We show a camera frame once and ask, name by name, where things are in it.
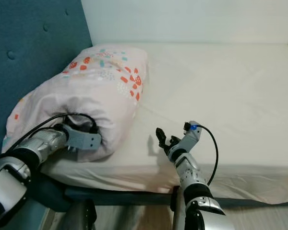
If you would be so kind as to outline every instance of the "bed frame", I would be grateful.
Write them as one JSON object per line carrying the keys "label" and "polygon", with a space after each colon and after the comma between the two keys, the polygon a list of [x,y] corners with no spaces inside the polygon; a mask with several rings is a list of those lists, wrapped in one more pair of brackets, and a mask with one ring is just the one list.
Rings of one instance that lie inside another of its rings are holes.
{"label": "bed frame", "polygon": [[[80,0],[0,0],[0,152],[6,120],[17,102],[90,46]],[[171,194],[72,187],[41,173],[36,177],[28,193],[59,212],[85,198],[92,198],[97,205],[169,205],[173,198]],[[225,207],[267,205],[249,200],[218,201]]]}

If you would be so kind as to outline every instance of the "pillow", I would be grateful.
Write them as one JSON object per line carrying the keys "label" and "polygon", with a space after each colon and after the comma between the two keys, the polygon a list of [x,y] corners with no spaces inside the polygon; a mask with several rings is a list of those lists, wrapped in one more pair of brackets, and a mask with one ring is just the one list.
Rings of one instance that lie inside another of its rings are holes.
{"label": "pillow", "polygon": [[[79,150],[78,161],[94,161],[114,153],[132,125],[146,67],[147,54],[138,48],[97,45],[83,50],[62,73],[20,100],[8,118],[2,151],[46,119],[79,112],[95,119],[102,145],[95,151]],[[79,125],[87,122],[81,117],[71,119]]]}

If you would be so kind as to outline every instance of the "blue upholstered headboard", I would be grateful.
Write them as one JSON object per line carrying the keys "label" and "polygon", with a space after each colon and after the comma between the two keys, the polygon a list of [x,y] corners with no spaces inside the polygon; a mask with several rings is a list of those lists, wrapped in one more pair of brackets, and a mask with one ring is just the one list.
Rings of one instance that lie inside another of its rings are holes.
{"label": "blue upholstered headboard", "polygon": [[91,45],[80,0],[0,0],[0,153],[17,102]]}

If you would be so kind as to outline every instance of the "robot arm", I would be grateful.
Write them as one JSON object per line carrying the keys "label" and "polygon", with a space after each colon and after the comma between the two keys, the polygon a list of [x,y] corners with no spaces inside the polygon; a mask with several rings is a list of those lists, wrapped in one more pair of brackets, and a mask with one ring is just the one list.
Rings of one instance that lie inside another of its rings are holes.
{"label": "robot arm", "polygon": [[202,128],[195,121],[184,127],[182,140],[171,137],[171,145],[165,144],[166,136],[162,129],[156,129],[159,146],[165,150],[169,160],[174,163],[180,178],[186,205],[185,230],[233,230],[219,203],[213,199],[208,184],[199,165],[189,151],[199,141]]}
{"label": "robot arm", "polygon": [[49,155],[68,146],[96,150],[101,135],[72,129],[66,124],[41,129],[17,147],[0,155],[0,221],[26,200],[27,185]]}

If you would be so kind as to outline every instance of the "white bed sheet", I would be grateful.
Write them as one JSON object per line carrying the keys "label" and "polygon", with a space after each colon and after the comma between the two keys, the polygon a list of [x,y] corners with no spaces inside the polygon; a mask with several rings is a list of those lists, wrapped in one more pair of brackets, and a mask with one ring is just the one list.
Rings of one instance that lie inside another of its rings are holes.
{"label": "white bed sheet", "polygon": [[[195,120],[219,146],[215,197],[288,202],[288,46],[133,45],[150,64],[127,140],[98,162],[55,154],[42,171],[75,186],[168,193],[179,181],[155,129],[182,137],[184,122]],[[191,153],[209,177],[215,149],[207,133]]]}

